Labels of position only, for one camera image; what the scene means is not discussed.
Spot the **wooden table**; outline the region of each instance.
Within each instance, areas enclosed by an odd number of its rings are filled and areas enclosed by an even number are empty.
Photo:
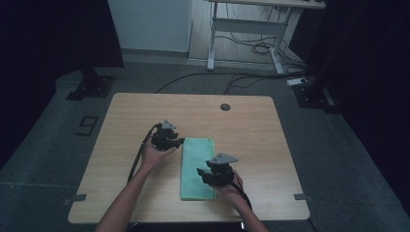
[[[283,67],[278,57],[278,51],[282,42],[284,33],[289,22],[289,18],[292,15],[292,10],[295,8],[300,9],[324,9],[326,4],[322,2],[316,2],[314,0],[206,0],[214,3],[214,10],[212,15],[211,25],[211,42],[208,51],[208,65],[207,69],[212,71],[215,63],[215,37],[216,32],[236,32],[236,33],[248,33],[257,35],[270,35],[276,36],[278,39],[275,42],[274,48],[270,54],[274,61],[277,73],[283,74]],[[261,5],[261,6],[278,6],[287,7],[289,10],[286,16],[281,22],[272,21],[259,21],[259,20],[242,20],[234,18],[218,18],[217,10],[218,3],[233,3],[233,4],[245,4],[245,5]]]
[[[229,111],[221,110],[223,103]],[[116,94],[73,203],[72,223],[97,223],[123,189],[140,142],[163,119],[177,126],[180,137],[211,137],[216,153],[239,159],[232,163],[261,220],[307,219],[302,193],[274,103],[269,97]],[[167,157],[150,176],[132,222],[236,221],[237,213],[220,195],[212,201],[181,201],[182,149]]]

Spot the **folded towel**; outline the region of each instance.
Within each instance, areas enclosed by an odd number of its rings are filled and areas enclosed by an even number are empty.
[[[214,156],[215,142],[211,138],[186,138],[182,151],[181,200],[212,200],[214,190],[202,182],[196,168],[210,171],[206,160]]]

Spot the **black stand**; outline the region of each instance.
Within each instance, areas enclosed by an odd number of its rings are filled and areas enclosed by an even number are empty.
[[[66,97],[68,101],[81,101],[83,98],[105,99],[115,82],[113,76],[99,76],[94,68],[81,69],[83,79],[74,92]]]

